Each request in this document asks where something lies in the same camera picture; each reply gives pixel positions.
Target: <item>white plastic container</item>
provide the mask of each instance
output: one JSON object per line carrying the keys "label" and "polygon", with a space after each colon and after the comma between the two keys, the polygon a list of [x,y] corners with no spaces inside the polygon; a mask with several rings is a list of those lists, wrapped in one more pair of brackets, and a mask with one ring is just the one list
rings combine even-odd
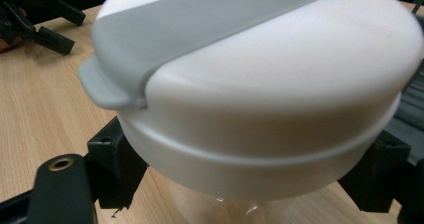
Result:
{"label": "white plastic container", "polygon": [[166,56],[167,34],[179,32],[164,21],[153,34],[138,29],[166,20],[137,16],[161,1],[108,0],[80,79],[153,168],[220,198],[291,198],[342,177],[393,116],[423,49],[396,0],[310,0],[146,69],[143,53]]}

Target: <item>wooden surface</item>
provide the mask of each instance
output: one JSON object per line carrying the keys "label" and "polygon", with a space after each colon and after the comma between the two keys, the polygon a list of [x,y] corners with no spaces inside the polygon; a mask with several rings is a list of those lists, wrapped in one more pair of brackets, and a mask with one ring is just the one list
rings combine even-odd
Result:
{"label": "wooden surface", "polygon": [[[84,155],[86,142],[114,113],[92,104],[77,76],[79,64],[92,55],[90,28],[98,8],[86,11],[82,27],[63,19],[43,26],[76,41],[62,56],[25,43],[0,54],[0,202],[32,188],[43,162],[67,153]],[[360,212],[334,183],[299,197],[285,223],[395,224],[399,204],[390,214]],[[99,223],[185,223],[170,199],[164,178],[149,168],[129,210],[97,208]]]}

